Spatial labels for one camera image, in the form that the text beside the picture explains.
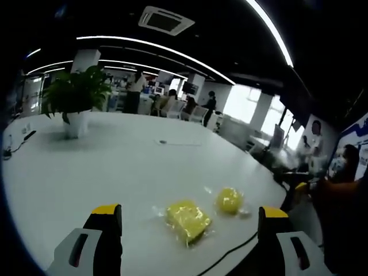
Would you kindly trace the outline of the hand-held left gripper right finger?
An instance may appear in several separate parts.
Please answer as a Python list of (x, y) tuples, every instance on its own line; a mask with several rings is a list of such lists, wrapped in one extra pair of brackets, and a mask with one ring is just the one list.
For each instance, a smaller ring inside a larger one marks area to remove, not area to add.
[(294, 231), (287, 213), (261, 206), (258, 219), (261, 275), (331, 275), (322, 250), (303, 231)]

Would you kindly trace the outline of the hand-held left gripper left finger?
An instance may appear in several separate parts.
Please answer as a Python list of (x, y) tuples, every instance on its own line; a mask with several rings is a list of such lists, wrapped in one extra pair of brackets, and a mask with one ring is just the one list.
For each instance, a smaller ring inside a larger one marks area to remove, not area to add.
[(120, 204), (95, 208), (81, 228), (55, 248), (46, 275), (120, 275), (122, 257)]

